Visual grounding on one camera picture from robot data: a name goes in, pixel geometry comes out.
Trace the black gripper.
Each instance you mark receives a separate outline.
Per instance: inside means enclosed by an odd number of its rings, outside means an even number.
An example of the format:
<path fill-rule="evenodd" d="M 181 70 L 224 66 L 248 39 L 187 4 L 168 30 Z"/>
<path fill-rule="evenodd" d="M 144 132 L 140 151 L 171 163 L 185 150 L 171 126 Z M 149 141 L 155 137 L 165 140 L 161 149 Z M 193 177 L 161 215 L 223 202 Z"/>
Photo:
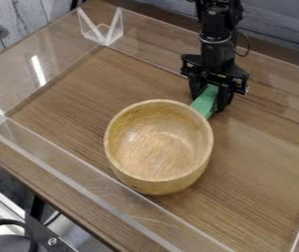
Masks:
<path fill-rule="evenodd" d="M 236 44 L 231 35 L 223 40 L 201 37 L 200 53 L 181 55 L 181 75 L 188 79 L 191 98 L 196 99 L 208 85 L 218 87 L 216 111 L 224 110 L 234 94 L 244 95 L 248 73 L 236 65 Z"/>

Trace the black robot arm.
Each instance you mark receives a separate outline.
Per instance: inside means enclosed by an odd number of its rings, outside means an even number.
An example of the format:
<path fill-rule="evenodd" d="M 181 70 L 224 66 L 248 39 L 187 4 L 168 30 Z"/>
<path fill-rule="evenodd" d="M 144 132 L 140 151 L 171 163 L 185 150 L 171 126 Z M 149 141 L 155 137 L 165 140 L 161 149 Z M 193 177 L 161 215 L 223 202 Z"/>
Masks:
<path fill-rule="evenodd" d="M 191 107 L 210 118 L 231 104 L 234 95 L 248 92 L 250 74 L 236 65 L 236 25 L 243 20 L 240 0 L 188 0 L 201 24 L 200 53 L 181 55 L 181 74 L 188 79 Z"/>

